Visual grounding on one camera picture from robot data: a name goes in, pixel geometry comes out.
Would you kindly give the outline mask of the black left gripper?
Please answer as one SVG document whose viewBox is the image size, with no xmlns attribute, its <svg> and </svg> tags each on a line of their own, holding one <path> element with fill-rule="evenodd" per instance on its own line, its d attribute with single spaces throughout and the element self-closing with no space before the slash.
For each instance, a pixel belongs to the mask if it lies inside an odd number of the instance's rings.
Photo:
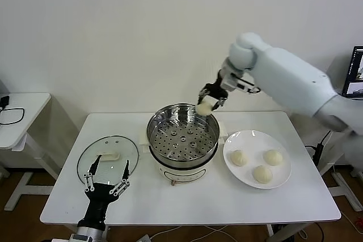
<svg viewBox="0 0 363 242">
<path fill-rule="evenodd" d="M 129 160 L 126 161 L 121 181 L 113 185 L 93 183 L 101 155 L 91 164 L 90 169 L 83 175 L 85 181 L 85 194 L 89 204 L 83 219 L 78 222 L 78 227 L 105 229 L 105 216 L 108 205 L 119 199 L 119 196 L 130 186 L 129 182 Z"/>
</svg>

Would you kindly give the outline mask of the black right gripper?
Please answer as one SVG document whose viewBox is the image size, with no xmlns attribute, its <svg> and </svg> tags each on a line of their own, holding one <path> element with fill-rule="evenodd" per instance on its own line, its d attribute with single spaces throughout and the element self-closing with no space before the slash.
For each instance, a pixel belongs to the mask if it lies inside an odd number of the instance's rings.
<svg viewBox="0 0 363 242">
<path fill-rule="evenodd" d="M 217 79 L 214 83 L 207 83 L 205 87 L 199 92 L 197 104 L 200 105 L 203 99 L 208 95 L 214 99 L 218 99 L 212 107 L 212 111 L 224 106 L 228 98 L 228 92 L 221 87 L 222 77 L 220 73 L 217 74 Z"/>
</svg>

